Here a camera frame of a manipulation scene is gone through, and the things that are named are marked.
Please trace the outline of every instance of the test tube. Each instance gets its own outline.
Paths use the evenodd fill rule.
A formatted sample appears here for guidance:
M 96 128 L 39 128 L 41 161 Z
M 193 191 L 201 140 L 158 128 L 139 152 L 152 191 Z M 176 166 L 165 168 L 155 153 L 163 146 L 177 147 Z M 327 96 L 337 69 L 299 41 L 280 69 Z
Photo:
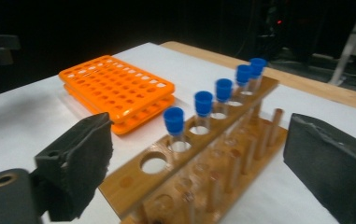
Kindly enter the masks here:
M 252 58 L 249 60 L 252 74 L 249 78 L 248 91 L 254 94 L 262 83 L 262 72 L 267 61 L 261 58 Z
M 195 100 L 195 130 L 197 134 L 206 134 L 210 129 L 209 115 L 212 110 L 212 93 L 199 91 L 194 95 Z
M 233 82 L 227 78 L 216 81 L 216 99 L 212 117 L 214 119 L 226 119 L 228 116 L 228 101 L 233 90 Z
M 236 68 L 236 88 L 234 90 L 234 95 L 231 100 L 232 103 L 236 105 L 243 105 L 248 96 L 252 95 L 252 92 L 249 91 L 249 78 L 252 73 L 253 71 L 250 65 L 240 64 Z
M 175 152 L 187 150 L 184 135 L 184 113 L 179 107 L 169 107 L 164 111 L 164 122 L 169 133 L 169 146 Z

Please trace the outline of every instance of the wooden test tube rack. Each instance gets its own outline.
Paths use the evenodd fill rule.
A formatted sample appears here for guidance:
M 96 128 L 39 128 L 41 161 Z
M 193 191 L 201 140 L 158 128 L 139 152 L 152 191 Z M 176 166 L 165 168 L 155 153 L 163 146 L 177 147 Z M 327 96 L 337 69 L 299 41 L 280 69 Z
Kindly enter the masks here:
M 207 134 L 192 133 L 194 117 L 187 120 L 188 150 L 172 151 L 166 135 L 109 175 L 99 189 L 121 223 L 217 223 L 285 142 L 281 109 L 271 121 L 259 118 L 262 99 L 277 85 L 263 77 L 226 119 L 211 119 Z M 166 166 L 145 173 L 142 165 L 155 158 Z

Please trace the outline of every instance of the stacked orange rack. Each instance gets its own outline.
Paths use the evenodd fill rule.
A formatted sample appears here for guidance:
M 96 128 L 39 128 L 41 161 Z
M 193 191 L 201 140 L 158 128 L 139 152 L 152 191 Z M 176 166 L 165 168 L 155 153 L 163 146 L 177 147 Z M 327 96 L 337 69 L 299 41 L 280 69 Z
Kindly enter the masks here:
M 108 55 L 65 69 L 59 78 L 92 113 L 108 112 L 116 134 L 130 132 L 175 101 L 173 83 Z

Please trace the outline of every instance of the white paper surface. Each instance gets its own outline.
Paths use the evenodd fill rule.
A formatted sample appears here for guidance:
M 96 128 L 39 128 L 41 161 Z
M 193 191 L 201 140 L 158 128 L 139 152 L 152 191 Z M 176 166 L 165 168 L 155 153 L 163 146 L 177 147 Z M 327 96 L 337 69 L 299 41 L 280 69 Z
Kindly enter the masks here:
M 175 83 L 176 106 L 188 119 L 194 114 L 193 95 L 214 91 L 218 78 L 234 79 L 235 71 L 173 50 L 145 44 L 115 55 Z M 282 125 L 292 113 L 323 119 L 356 137 L 356 109 L 279 86 L 263 100 L 262 116 L 285 110 Z M 79 120 L 90 116 L 67 94 L 58 77 L 0 94 L 0 172 L 23 168 L 32 172 L 34 156 Z M 166 134 L 161 116 L 124 136 L 112 135 L 114 154 L 109 174 Z M 43 216 L 48 223 L 47 215 Z M 118 223 L 99 190 L 80 219 L 72 223 Z M 337 223 L 283 163 L 282 150 L 256 179 L 221 223 Z

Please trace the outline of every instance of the blue test tube cap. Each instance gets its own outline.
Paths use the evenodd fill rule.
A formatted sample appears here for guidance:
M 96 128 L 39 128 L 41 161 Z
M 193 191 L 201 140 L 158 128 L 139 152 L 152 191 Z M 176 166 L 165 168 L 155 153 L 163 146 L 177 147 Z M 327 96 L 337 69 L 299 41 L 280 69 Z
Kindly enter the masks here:
M 184 113 L 179 107 L 169 107 L 164 111 L 164 122 L 169 134 L 177 135 L 183 132 Z
M 216 81 L 216 98 L 219 102 L 227 102 L 233 91 L 233 82 L 227 78 L 221 78 Z
M 262 58 L 252 58 L 249 60 L 249 62 L 250 62 L 250 67 L 253 70 L 252 74 L 256 77 L 262 74 L 263 69 L 267 65 L 267 61 Z
M 209 91 L 199 91 L 194 95 L 195 111 L 200 117 L 206 117 L 212 110 L 213 95 Z
M 238 85 L 245 85 L 250 79 L 251 74 L 253 73 L 253 69 L 250 65 L 240 64 L 236 68 L 235 81 Z

